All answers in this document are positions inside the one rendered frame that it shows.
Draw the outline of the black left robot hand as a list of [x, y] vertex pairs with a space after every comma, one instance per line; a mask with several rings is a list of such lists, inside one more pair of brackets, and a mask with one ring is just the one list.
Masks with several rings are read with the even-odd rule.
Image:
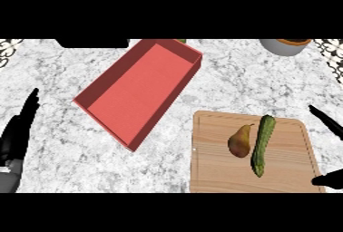
[[0, 166], [6, 166], [9, 160], [24, 160], [31, 125], [40, 106], [37, 93], [38, 89], [34, 88], [22, 105], [21, 114], [10, 118], [3, 134], [0, 135]]

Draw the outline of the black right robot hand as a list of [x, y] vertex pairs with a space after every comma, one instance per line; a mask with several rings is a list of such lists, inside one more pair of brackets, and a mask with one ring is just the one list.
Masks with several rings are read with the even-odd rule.
[[[343, 126], [334, 121], [334, 119], [312, 105], [309, 105], [310, 113], [318, 117], [328, 130], [343, 141]], [[325, 186], [331, 189], [343, 189], [343, 169], [336, 170], [325, 175], [319, 175], [310, 181], [313, 186]]]

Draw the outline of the green squash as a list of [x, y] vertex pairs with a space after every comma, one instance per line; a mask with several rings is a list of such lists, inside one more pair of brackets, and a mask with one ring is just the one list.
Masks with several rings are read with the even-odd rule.
[[271, 115], [265, 115], [260, 119], [257, 138], [250, 158], [251, 170], [257, 177], [265, 174], [265, 149], [275, 129], [276, 120]]

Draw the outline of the wooden cutting board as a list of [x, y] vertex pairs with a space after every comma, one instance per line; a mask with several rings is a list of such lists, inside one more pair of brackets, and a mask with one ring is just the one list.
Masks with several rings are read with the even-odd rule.
[[310, 181], [321, 175], [302, 121], [278, 118], [265, 150], [265, 174], [257, 176], [250, 157], [228, 149], [228, 139], [245, 124], [256, 141], [260, 117], [217, 111], [192, 116], [192, 192], [315, 192], [325, 188]]

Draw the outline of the red cardboard box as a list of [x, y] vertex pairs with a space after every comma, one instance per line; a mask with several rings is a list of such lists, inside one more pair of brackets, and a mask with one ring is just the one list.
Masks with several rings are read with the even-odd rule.
[[176, 39], [140, 40], [74, 98], [135, 151], [201, 67], [203, 53]]

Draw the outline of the brown pear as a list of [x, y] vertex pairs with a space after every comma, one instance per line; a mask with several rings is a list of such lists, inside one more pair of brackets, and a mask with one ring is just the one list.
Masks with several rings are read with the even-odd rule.
[[253, 124], [245, 124], [228, 140], [228, 149], [231, 153], [245, 158], [250, 154], [250, 127]]

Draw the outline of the grey pot with orange rim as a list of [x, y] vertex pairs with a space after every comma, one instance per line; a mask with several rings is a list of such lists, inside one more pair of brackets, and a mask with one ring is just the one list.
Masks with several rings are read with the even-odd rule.
[[309, 39], [262, 39], [265, 49], [279, 56], [297, 55], [308, 46]]

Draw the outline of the black appliance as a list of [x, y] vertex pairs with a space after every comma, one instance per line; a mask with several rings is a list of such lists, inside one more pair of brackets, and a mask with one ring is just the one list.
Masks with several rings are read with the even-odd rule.
[[129, 39], [58, 39], [64, 48], [126, 48]]

